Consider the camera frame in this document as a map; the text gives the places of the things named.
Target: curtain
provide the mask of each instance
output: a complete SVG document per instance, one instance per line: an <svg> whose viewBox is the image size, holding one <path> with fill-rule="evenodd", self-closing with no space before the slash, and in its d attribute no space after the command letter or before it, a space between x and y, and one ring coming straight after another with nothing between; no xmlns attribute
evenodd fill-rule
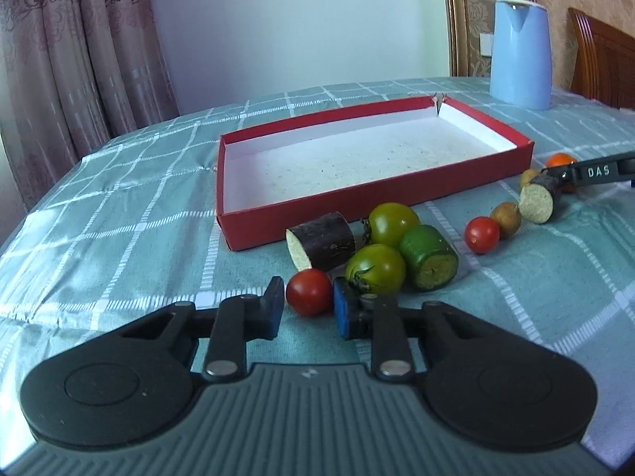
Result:
<svg viewBox="0 0 635 476"><path fill-rule="evenodd" d="M150 0L0 0L0 133L27 209L82 157L179 109Z"/></svg>

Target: red cardboard box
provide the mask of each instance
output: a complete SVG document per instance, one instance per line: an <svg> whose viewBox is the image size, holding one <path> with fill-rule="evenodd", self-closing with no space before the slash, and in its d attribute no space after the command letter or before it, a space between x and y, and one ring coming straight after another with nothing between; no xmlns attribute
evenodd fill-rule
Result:
<svg viewBox="0 0 635 476"><path fill-rule="evenodd" d="M331 109L220 138L217 219L232 251L339 211L433 200L529 168L533 141L468 105L407 98Z"/></svg>

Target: light blue plaid tablecloth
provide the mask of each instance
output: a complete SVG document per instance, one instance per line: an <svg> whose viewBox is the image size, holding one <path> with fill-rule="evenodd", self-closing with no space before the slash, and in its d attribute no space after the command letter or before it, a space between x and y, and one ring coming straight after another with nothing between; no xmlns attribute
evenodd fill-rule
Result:
<svg viewBox="0 0 635 476"><path fill-rule="evenodd" d="M47 357L181 299L212 307L294 273L284 242L228 251L215 222L220 134L324 109L447 93L535 140L535 165L635 150L635 117L555 90L552 109L494 101L486 79L342 84L278 94L153 125L78 164L27 216L0 257L0 466L33 441L18 389ZM476 257L465 224L518 197L518 178L415 207L460 252L439 299L582 363L599 387L584 442L610 465L635 447L635 190L627 182L564 199L552 223L525 223ZM416 306L422 296L405 296ZM343 342L332 317L286 310L278 339L252 342L251 362L367 362L367 342Z"/></svg>

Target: cherry tomato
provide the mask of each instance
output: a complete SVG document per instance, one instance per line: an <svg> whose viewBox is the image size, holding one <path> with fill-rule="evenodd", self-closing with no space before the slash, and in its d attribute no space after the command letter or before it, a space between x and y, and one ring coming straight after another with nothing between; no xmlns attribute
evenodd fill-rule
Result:
<svg viewBox="0 0 635 476"><path fill-rule="evenodd" d="M477 216L468 223L464 238L472 252L487 254L498 244L500 227L489 216Z"/></svg>
<svg viewBox="0 0 635 476"><path fill-rule="evenodd" d="M369 245L350 259L345 276L361 293L395 294L406 279L406 262L388 245Z"/></svg>
<svg viewBox="0 0 635 476"><path fill-rule="evenodd" d="M333 285L328 275L317 268L299 271L287 283L287 302L304 317L333 308Z"/></svg>
<svg viewBox="0 0 635 476"><path fill-rule="evenodd" d="M564 152L559 152L558 154L554 154L549 159L547 159L545 166L547 168L554 168L555 166L564 166L565 164L577 162L578 160L572 155L565 154ZM567 194L575 193L575 186L563 186L562 191Z"/></svg>
<svg viewBox="0 0 635 476"><path fill-rule="evenodd" d="M418 225L421 225L421 220L412 208L402 203L386 202L371 212L364 224L364 232L370 243L397 249L404 234Z"/></svg>

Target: electric kettle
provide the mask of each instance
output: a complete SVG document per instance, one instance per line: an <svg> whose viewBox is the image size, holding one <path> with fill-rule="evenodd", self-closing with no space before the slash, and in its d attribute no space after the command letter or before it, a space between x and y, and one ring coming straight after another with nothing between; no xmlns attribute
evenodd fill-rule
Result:
<svg viewBox="0 0 635 476"><path fill-rule="evenodd" d="M547 9L529 0L496 0L490 94L530 109L551 100Z"/></svg>

